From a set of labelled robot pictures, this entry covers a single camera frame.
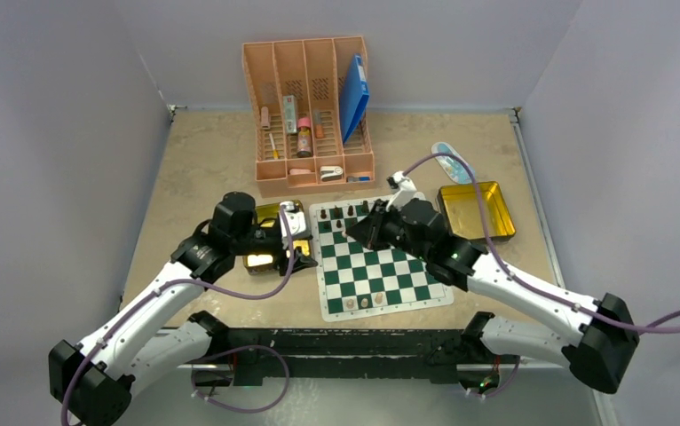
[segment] gray floor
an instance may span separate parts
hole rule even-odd
[[[218,390],[219,400],[245,407],[269,403],[282,381]],[[525,369],[510,389],[481,403],[460,386],[423,380],[290,381],[288,395],[262,414],[236,414],[191,398],[189,373],[177,370],[142,393],[118,426],[155,425],[569,425],[598,426],[591,392],[560,369]]]

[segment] marble tabletop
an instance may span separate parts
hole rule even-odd
[[[376,158],[376,188],[297,197],[306,207],[317,202],[388,194],[385,177],[428,154],[434,142],[446,141],[476,170],[479,181],[494,180],[502,188],[517,233],[498,245],[500,254],[516,267],[554,282],[526,168],[506,114],[369,113],[367,119]],[[138,237],[123,305],[148,285],[178,243],[202,220],[211,217],[225,193],[249,193],[257,205],[281,201],[262,198],[257,190],[254,126],[251,113],[177,113]],[[419,167],[411,178],[430,201],[435,200],[441,186],[452,185],[435,161]],[[276,272],[249,275],[240,259],[217,281],[224,288],[250,294],[263,294],[279,283]],[[230,327],[463,328],[477,311],[526,320],[504,304],[455,291],[455,302],[449,306],[327,323],[321,317],[314,270],[296,273],[277,296],[262,301],[208,291],[167,325],[177,327],[201,310],[211,312]]]

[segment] pink bottle cap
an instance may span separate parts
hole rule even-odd
[[[308,127],[309,129],[312,127],[312,119],[309,117],[301,117],[298,119],[298,127]]]

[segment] glue bottle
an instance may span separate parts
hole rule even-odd
[[[298,119],[298,149],[301,158],[311,157],[312,154],[312,119],[301,117]]]

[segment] white square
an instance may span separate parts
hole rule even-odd
[[[332,233],[320,233],[319,243],[322,246],[331,246],[335,244],[335,238],[332,236]]]
[[[408,266],[408,261],[403,260],[401,262],[395,262],[395,273],[398,275],[410,274],[410,266]]]
[[[351,268],[360,268],[366,265],[366,259],[363,253],[354,253],[351,255]]]
[[[429,285],[429,283],[426,281],[426,273],[424,272],[411,273],[411,280],[413,281],[413,287],[423,287]]]
[[[380,264],[391,264],[392,263],[392,250],[382,250],[378,251]]]
[[[342,269],[337,272],[337,276],[340,278],[340,283],[353,282],[353,271],[350,269]]]
[[[400,289],[400,300],[404,304],[415,302],[415,290],[412,287]]]
[[[445,296],[445,289],[442,288],[442,284],[431,284],[429,286],[429,296],[431,296],[432,299],[439,299],[440,297]]]
[[[339,299],[343,295],[340,293],[340,284],[330,284],[324,287],[327,299]]]
[[[346,296],[343,297],[343,312],[357,311],[359,309],[358,299],[356,296]]]
[[[335,244],[335,256],[348,256],[351,251],[348,249],[347,242],[339,242]]]
[[[376,298],[378,297],[378,295],[382,296],[382,302],[379,302],[379,303],[376,302]],[[379,293],[374,293],[373,295],[371,295],[371,305],[375,306],[375,307],[376,306],[387,306],[387,296],[386,296],[386,294],[383,291],[380,291]]]
[[[325,271],[337,271],[337,259],[334,257],[325,257],[321,259],[321,267]]]
[[[384,277],[382,283],[384,284],[384,291],[397,290],[400,287],[398,277]]]
[[[368,286],[368,280],[360,280],[355,282],[356,296],[367,295],[371,293],[371,288]]]
[[[378,264],[370,264],[366,267],[366,274],[370,280],[374,278],[382,278],[382,266]]]

